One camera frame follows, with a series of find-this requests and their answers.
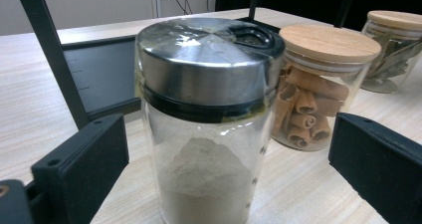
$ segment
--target black metal rod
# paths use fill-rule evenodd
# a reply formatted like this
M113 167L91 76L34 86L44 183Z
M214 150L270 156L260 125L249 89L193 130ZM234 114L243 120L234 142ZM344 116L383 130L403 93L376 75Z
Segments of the black metal rod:
M20 0L53 71L72 117L81 129L89 123L88 115L72 78L62 44L45 0Z
M251 21L253 21L255 18L255 10L257 8L257 4L258 4L258 0L251 0L251 4L250 4L251 6L249 8L249 19Z
M340 9L338 10L337 16L335 17L334 27L342 28L352 1L353 0L342 0Z

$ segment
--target cinnamon stick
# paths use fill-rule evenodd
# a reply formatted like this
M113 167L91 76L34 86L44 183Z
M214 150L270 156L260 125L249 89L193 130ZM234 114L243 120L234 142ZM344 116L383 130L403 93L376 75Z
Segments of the cinnamon stick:
M344 105L344 102L320 96L315 96L315 99L317 106L317 111L315 112L315 114L322 116L336 116L336 114L340 111L341 107Z
M282 92L285 87L286 87L286 78L285 76L280 75L277 91Z
M316 124L316 118L309 114L294 112L291 115L290 124L310 129Z
M276 134L282 126L286 115L292 112L296 100L298 99L299 90L296 86L286 84L282 90L277 93L275 106L276 117L273 124L272 134Z
M331 128L329 127L326 116L316 115L316 124L311 127L311 141L320 142L331 136Z
M304 72L293 66L286 71L286 81L299 88L322 94L328 98L344 101L348 97L348 87L320 76Z
M288 141L298 147L305 147L311 141L310 130L291 125L288 132Z
M300 90L295 109L299 113L313 113L317 111L317 103L314 95L306 90Z

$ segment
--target black frame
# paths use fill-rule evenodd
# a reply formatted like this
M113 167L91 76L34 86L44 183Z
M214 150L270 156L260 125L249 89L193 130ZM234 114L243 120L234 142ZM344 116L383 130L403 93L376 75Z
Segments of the black frame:
M140 110L134 36L62 45L46 1L20 1L78 129L111 113Z

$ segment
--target white wall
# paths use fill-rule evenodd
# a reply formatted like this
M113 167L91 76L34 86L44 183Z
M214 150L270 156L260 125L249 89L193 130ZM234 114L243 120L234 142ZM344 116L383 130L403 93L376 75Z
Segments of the white wall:
M46 0L57 29L127 22L154 17L155 0ZM189 0L193 13L207 0ZM162 17L182 15L175 0L160 0ZM33 32L19 0L0 0L0 36Z

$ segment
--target glass jar with bamboo lid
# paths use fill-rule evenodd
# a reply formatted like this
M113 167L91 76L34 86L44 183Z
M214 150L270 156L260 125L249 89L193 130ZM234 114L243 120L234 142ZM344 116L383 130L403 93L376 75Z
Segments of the glass jar with bamboo lid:
M422 15L370 11L362 34L378 42L381 53L361 85L377 93L397 92L422 54Z
M336 113L347 111L381 48L359 33L324 25L288 26L280 35L286 65L272 138L299 150L323 149Z

